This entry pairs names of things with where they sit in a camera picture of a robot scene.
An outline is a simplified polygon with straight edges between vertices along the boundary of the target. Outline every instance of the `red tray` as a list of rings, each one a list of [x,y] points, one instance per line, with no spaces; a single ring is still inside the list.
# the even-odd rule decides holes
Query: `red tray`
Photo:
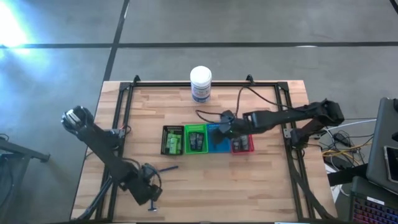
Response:
[[[248,153],[252,153],[254,152],[254,144],[253,144],[253,137],[251,136],[251,134],[248,135],[248,141],[249,141],[249,150],[248,151],[239,151],[239,152],[235,152],[233,151],[233,141],[231,140],[231,152],[234,155],[241,155],[241,154],[248,154]]]

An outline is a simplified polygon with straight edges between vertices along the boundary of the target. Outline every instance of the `blue tray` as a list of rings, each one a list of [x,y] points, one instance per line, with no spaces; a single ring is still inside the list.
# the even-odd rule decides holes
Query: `blue tray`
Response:
[[[211,132],[219,126],[219,124],[206,124],[209,153],[230,153],[231,141],[228,138],[224,138],[223,141],[217,145],[213,143]]]

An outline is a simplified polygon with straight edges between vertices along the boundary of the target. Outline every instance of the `wooden table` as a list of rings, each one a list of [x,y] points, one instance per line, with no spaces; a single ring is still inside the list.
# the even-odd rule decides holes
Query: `wooden table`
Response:
[[[288,83],[293,106],[307,104],[304,82]],[[104,82],[95,118],[95,123],[103,129],[112,126],[119,84],[120,82]],[[273,88],[253,89],[267,99],[276,101]],[[195,114],[195,109],[219,113],[224,110],[234,111],[238,90],[238,87],[213,87],[211,101],[199,104],[192,101],[190,88],[134,88],[129,117],[132,132],[126,137],[124,157],[134,158],[141,163],[148,162],[157,169],[173,165],[180,167],[161,174],[164,191],[156,203],[157,212],[148,212],[148,203],[138,206],[128,191],[119,189],[114,211],[115,222],[297,220],[280,126],[264,134],[254,135],[255,151],[246,156],[160,155],[163,125],[203,123]],[[239,114],[254,110],[277,111],[277,107],[244,90]],[[311,190],[326,210],[336,216],[319,148],[306,148],[304,160]],[[103,168],[103,163],[94,154],[85,161],[72,217],[81,215],[98,193]]]

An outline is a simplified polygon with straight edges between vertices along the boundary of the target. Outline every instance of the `gray floor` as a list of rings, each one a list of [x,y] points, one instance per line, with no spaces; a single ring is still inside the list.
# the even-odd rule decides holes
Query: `gray floor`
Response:
[[[0,2],[0,12],[13,16],[0,26],[19,26],[0,41],[111,43],[122,4]],[[398,15],[388,0],[132,0],[121,37],[125,43],[255,41],[398,41]],[[0,133],[51,153],[50,162],[30,164],[13,213],[16,220],[69,219],[86,147],[62,128],[60,117],[75,105],[95,111],[109,52],[0,49]],[[217,80],[243,79],[249,73],[258,80],[305,80],[311,101],[337,101],[347,118],[375,117],[381,97],[398,95],[397,57],[398,47],[119,49],[111,80],[134,75],[187,80],[193,67],[205,65]],[[366,123],[344,130],[362,135],[373,129],[374,123]]]

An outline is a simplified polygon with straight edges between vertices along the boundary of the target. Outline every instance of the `white plastic jar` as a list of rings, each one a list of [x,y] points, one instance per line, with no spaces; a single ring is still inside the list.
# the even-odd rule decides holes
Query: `white plastic jar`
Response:
[[[205,103],[210,100],[211,71],[207,67],[197,66],[191,71],[192,98],[196,102]]]

